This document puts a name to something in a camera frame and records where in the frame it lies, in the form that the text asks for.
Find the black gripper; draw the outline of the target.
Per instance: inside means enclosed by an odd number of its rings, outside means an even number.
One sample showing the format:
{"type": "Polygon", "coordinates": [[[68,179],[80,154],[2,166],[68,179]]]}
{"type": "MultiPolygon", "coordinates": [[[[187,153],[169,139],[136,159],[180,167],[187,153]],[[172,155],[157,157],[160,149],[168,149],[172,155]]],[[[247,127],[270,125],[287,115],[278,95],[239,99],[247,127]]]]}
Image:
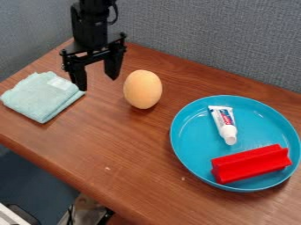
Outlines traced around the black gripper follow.
{"type": "Polygon", "coordinates": [[[108,34],[119,17],[115,2],[76,2],[70,6],[73,43],[61,50],[62,70],[80,91],[86,91],[84,67],[104,61],[104,73],[115,80],[125,51],[125,33],[108,34]]]}

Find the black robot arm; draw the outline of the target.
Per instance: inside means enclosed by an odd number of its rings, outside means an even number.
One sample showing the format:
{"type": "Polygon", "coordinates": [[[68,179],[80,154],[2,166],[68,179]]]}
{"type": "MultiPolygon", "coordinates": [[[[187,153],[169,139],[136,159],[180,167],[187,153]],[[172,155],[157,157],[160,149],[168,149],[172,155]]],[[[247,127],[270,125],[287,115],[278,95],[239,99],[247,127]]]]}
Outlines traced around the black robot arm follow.
{"type": "Polygon", "coordinates": [[[109,8],[119,16],[116,0],[78,0],[70,6],[72,43],[60,51],[62,70],[80,91],[86,91],[84,67],[103,61],[104,74],[115,80],[120,74],[125,52],[125,33],[108,34],[109,8]]]}

